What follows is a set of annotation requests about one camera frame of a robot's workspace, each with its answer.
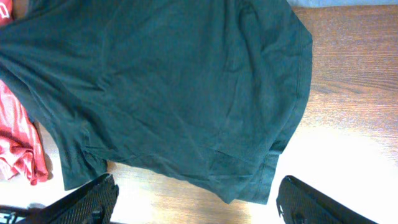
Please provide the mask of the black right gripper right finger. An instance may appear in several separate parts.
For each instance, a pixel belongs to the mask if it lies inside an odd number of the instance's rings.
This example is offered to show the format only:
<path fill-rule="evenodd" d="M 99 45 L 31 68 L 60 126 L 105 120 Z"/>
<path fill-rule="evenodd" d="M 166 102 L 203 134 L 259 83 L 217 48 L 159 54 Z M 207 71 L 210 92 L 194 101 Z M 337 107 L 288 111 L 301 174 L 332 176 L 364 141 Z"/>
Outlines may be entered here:
<path fill-rule="evenodd" d="M 376 224 L 292 175 L 282 179 L 276 203 L 288 224 Z"/>

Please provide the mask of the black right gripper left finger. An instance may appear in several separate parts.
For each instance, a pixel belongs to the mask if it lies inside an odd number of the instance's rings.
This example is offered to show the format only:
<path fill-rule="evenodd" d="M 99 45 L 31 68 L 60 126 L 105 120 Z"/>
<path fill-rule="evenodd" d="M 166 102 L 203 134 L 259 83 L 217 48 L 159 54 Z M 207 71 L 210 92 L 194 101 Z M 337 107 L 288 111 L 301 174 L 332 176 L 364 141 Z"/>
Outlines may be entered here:
<path fill-rule="evenodd" d="M 38 224 L 110 224 L 119 195 L 111 174 L 85 184 L 45 208 L 31 208 L 15 213 L 16 223 Z"/>

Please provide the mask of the dark green t-shirt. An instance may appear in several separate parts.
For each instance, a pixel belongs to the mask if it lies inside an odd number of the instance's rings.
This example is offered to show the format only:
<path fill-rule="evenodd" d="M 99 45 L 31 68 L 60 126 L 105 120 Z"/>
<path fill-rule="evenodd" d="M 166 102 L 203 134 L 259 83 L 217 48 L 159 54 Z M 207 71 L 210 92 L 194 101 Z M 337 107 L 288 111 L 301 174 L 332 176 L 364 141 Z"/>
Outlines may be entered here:
<path fill-rule="evenodd" d="M 67 190 L 113 161 L 265 204 L 312 43 L 286 1 L 31 1 L 1 28 L 1 80 L 53 137 Z"/>

